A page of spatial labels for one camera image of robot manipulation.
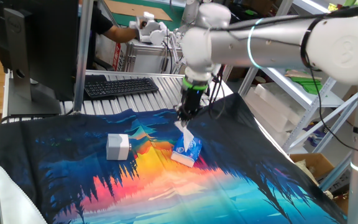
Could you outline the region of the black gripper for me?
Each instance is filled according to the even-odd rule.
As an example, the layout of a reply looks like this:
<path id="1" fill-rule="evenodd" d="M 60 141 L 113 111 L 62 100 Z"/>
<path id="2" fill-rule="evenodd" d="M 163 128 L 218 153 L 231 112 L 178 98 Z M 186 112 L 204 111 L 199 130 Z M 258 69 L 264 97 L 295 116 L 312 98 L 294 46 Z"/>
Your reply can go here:
<path id="1" fill-rule="evenodd" d="M 194 120 L 195 116 L 201 109 L 200 101 L 204 93 L 203 90 L 182 89 L 181 105 L 175 107 L 177 118 L 181 126 L 187 127 Z"/>

